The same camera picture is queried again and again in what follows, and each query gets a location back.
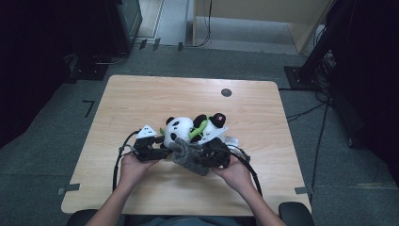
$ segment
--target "panda ear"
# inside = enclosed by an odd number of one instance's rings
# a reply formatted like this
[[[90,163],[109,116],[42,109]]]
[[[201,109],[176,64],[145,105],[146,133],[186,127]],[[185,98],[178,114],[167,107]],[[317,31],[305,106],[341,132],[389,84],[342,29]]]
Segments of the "panda ear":
[[[170,117],[169,119],[167,119],[167,125],[174,119],[175,119],[174,117]]]
[[[226,122],[226,116],[222,113],[216,113],[213,117],[210,117],[209,120],[217,128],[222,128],[224,123]]]

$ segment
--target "black strap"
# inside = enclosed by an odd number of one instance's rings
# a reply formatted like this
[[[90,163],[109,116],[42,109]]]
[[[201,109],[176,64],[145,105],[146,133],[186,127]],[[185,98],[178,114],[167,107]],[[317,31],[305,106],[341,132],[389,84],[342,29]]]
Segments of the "black strap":
[[[247,169],[249,170],[250,174],[252,174],[252,178],[253,178],[253,181],[255,182],[256,189],[258,189],[259,194],[261,194],[261,196],[263,196],[262,189],[261,189],[261,184],[259,184],[259,180],[258,180],[258,174],[255,172],[253,167],[250,166],[250,164],[247,162],[247,160],[245,160],[244,158],[242,158],[238,154],[231,153],[231,155],[236,157],[236,158],[238,158],[238,160],[240,160],[240,162],[242,164],[244,164],[244,166],[247,167]]]
[[[118,158],[117,158],[117,163],[115,164],[115,167],[114,167],[114,177],[113,177],[113,179],[112,179],[112,191],[114,191],[115,188],[117,188],[118,170],[120,169],[120,167],[118,166],[118,164],[119,164],[119,162],[120,162],[120,159],[122,158],[123,150],[124,150],[124,148],[126,147],[127,142],[129,141],[129,139],[130,139],[133,135],[138,134],[138,132],[140,132],[140,131],[134,131],[132,134],[130,134],[130,135],[125,139],[125,141],[123,142],[123,145],[122,145],[122,146],[120,147],[120,149],[119,149],[119,154],[118,154]]]

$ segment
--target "round hole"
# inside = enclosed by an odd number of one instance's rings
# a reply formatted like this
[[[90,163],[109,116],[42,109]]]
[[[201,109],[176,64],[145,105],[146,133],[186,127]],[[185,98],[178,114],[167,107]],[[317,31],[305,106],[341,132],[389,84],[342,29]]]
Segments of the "round hole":
[[[231,90],[223,89],[222,90],[222,95],[225,96],[225,97],[230,97],[231,96]]]

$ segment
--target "gray cloth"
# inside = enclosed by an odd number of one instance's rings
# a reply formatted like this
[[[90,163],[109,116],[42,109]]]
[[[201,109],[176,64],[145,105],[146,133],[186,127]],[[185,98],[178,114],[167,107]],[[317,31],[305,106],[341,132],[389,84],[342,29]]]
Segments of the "gray cloth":
[[[176,138],[169,144],[169,148],[173,151],[173,162],[201,176],[208,174],[209,169],[198,162],[201,145],[187,144],[184,140]]]
[[[170,219],[154,218],[140,226],[239,226],[233,218],[223,217],[177,217]]]

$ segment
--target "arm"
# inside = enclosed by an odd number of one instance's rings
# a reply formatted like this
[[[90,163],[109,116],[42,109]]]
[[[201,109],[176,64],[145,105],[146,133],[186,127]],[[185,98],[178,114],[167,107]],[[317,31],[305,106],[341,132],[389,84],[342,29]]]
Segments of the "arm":
[[[116,225],[123,206],[144,173],[157,161],[139,162],[132,154],[125,155],[121,160],[120,181],[117,188],[109,196],[99,211],[87,225]]]
[[[231,156],[231,162],[226,169],[213,168],[212,171],[240,194],[260,225],[285,225],[258,193],[252,184],[249,171],[236,157]]]

